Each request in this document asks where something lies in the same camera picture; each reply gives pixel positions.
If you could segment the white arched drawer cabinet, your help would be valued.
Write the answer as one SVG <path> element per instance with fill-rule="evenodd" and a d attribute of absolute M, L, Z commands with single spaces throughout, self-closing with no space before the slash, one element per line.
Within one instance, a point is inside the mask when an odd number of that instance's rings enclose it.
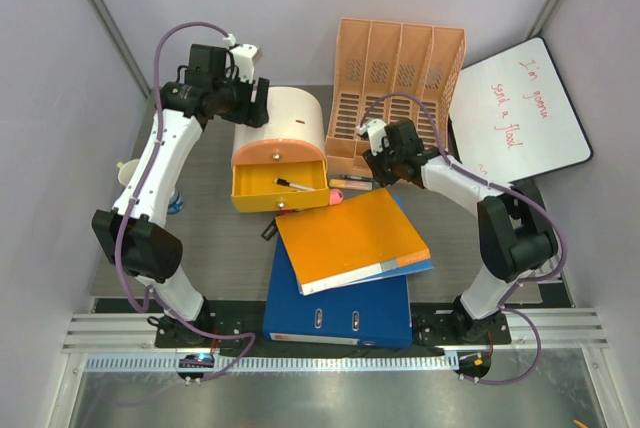
<path fill-rule="evenodd" d="M 260 128 L 235 127 L 231 167 L 236 190 L 262 176 L 312 187 L 326 186 L 324 122 L 319 101 L 295 87 L 271 87 L 268 122 Z"/>

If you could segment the orange desk file organizer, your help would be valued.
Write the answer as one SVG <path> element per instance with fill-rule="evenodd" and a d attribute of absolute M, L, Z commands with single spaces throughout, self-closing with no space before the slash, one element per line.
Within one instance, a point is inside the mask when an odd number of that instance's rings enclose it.
<path fill-rule="evenodd" d="M 368 177 L 364 119 L 411 120 L 427 148 L 448 145 L 449 110 L 466 54 L 462 28 L 343 18 L 337 41 L 328 174 Z"/>

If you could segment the yellow cabinet drawer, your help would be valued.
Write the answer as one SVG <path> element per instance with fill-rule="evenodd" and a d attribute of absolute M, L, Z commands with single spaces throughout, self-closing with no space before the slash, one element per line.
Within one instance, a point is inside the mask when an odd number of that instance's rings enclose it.
<path fill-rule="evenodd" d="M 278 186 L 276 178 L 314 188 L 304 192 Z M 231 200 L 238 212 L 302 210 L 327 206 L 329 187 L 324 161 L 234 165 Z"/>

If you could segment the black marker pen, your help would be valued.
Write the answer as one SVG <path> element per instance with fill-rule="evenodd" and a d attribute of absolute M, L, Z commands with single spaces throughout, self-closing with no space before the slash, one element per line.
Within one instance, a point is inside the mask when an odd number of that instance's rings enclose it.
<path fill-rule="evenodd" d="M 292 188 L 292 189 L 297 190 L 297 191 L 304 191 L 304 192 L 314 191 L 313 187 L 302 185 L 302 184 L 295 183 L 295 182 L 291 182 L 291 181 L 288 181 L 288 180 L 283 179 L 283 178 L 276 178 L 274 180 L 274 183 L 276 185 L 278 185 L 278 186 Z"/>

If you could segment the orange folder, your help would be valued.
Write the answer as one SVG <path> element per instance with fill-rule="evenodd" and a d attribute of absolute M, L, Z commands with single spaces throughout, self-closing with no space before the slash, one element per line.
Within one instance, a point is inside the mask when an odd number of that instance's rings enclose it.
<path fill-rule="evenodd" d="M 431 253 L 388 190 L 276 218 L 301 295 L 433 268 Z"/>

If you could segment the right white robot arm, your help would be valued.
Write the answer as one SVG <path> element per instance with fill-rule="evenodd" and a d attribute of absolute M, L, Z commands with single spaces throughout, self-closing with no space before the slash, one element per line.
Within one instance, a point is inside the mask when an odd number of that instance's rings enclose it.
<path fill-rule="evenodd" d="M 362 123 L 358 134 L 369 144 L 363 159 L 376 182 L 403 180 L 445 196 L 475 216 L 481 268 L 453 302 L 451 328 L 465 343 L 489 329 L 514 287 L 558 252 L 558 240 L 534 183 L 498 187 L 464 169 L 454 157 L 426 148 L 414 123 Z"/>

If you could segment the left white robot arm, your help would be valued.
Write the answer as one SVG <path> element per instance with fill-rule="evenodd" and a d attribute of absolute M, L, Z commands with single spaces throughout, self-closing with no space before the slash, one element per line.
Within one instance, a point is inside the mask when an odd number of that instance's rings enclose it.
<path fill-rule="evenodd" d="M 210 86 L 168 82 L 156 95 L 149 139 L 133 175 L 108 211 L 95 212 L 91 226 L 122 283 L 129 278 L 155 295 L 167 315 L 181 319 L 179 336 L 205 345 L 213 323 L 201 315 L 205 298 L 182 266 L 183 244 L 166 228 L 171 195 L 182 168 L 207 123 L 215 117 L 248 127 L 269 120 L 269 81 L 218 79 Z"/>

